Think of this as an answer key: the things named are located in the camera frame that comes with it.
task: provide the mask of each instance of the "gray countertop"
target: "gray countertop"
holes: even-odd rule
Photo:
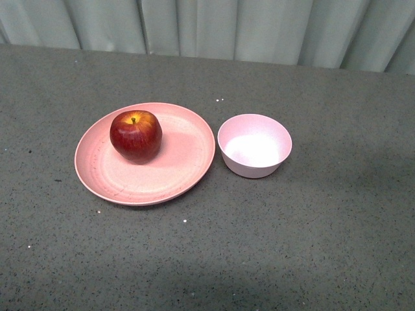
[[[246,179],[217,147],[185,194],[107,202],[75,149],[140,102],[215,136],[268,115],[292,153]],[[0,45],[0,182],[1,310],[414,309],[415,76]]]

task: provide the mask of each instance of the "apple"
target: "apple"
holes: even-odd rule
[[[114,118],[110,128],[113,147],[127,160],[145,164],[160,150],[163,131],[155,115],[145,110],[130,110]]]

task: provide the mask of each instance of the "curtain fold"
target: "curtain fold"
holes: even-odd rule
[[[1,0],[0,43],[415,75],[415,0]]]

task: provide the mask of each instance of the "pink bowl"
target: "pink bowl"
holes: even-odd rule
[[[223,160],[234,173],[262,178],[275,171],[289,156],[292,141],[280,123],[264,115],[237,115],[219,129]]]

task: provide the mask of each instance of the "plate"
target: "plate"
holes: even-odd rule
[[[145,165],[124,159],[112,146],[113,119],[128,110],[147,110],[163,130],[157,156]],[[106,115],[82,136],[75,152],[75,170],[85,187],[110,202],[144,206],[171,200],[193,187],[210,167],[215,138],[206,121],[174,104],[149,102]]]

